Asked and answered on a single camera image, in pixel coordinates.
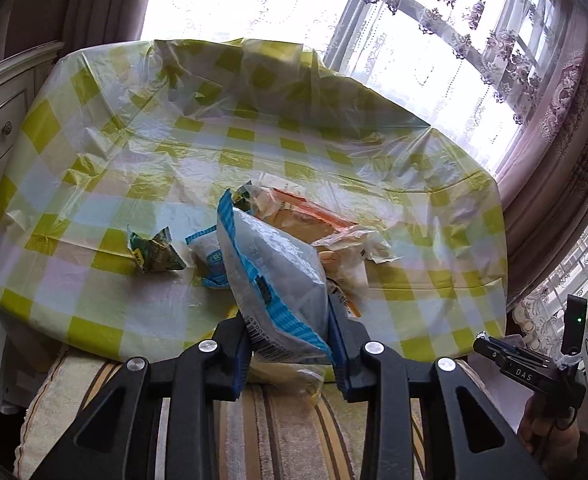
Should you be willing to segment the person right hand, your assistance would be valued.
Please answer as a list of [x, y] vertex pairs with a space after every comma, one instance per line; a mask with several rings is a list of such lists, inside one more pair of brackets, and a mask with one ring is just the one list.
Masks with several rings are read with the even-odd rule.
[[527, 401], [517, 435], [530, 455], [538, 455], [539, 465], [550, 478], [559, 476], [578, 458], [577, 424], [573, 422], [565, 428], [562, 422], [543, 417], [540, 396]]

